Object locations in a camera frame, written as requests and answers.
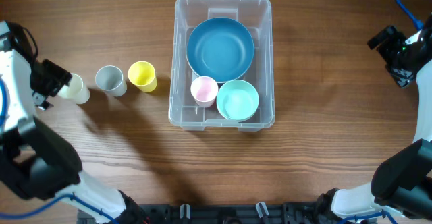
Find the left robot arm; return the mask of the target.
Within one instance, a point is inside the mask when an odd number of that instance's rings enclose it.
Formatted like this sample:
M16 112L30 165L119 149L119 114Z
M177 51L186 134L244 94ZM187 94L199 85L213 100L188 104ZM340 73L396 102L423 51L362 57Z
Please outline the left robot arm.
M1 182L24 200L46 205L28 213L1 214L25 219L64 202L97 223L148 223L145 211L122 191L110 188L83 170L74 147L43 123L36 110L48 109L70 85L72 74L45 59L30 31L1 22Z

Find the grey cup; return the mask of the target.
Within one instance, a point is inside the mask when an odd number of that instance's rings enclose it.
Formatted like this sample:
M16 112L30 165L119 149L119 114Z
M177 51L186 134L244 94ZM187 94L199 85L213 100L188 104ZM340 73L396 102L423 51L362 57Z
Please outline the grey cup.
M127 91L127 84L120 68L114 65L102 67L95 76L95 84L103 92L120 97Z

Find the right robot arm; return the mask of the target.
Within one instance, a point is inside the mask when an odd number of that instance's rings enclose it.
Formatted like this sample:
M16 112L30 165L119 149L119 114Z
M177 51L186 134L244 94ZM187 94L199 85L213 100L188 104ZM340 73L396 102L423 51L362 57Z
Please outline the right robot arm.
M431 220L431 23L406 38L388 26L368 41L400 88L416 82L419 93L412 144L382 162L369 183L335 190L315 207L320 222L360 223L387 217Z

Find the cream cup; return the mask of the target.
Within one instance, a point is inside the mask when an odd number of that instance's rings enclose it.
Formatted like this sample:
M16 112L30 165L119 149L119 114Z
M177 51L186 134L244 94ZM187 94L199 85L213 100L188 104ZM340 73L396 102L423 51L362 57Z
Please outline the cream cup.
M64 85L57 95L80 105L89 100L90 91L78 74L72 74L70 84Z

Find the pink cup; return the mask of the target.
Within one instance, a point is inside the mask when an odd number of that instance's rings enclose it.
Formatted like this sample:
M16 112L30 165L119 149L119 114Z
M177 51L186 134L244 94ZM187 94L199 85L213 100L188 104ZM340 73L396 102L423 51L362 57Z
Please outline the pink cup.
M199 107L210 107L219 92L217 82L208 76L197 77L190 86L190 92Z

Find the mint green small bowl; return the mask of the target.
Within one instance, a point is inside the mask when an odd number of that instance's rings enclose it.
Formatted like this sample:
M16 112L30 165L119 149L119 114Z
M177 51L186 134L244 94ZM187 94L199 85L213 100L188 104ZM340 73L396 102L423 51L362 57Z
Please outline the mint green small bowl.
M231 80L223 84L217 94L217 109L227 120L247 121L257 112L259 94L245 80Z

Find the dark blue bowl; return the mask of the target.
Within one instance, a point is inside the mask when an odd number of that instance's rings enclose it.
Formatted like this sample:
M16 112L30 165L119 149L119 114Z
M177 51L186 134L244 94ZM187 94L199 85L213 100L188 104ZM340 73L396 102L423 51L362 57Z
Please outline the dark blue bowl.
M186 58L197 76L222 84L241 78L250 69L254 41L242 23L226 17L211 18L191 32Z

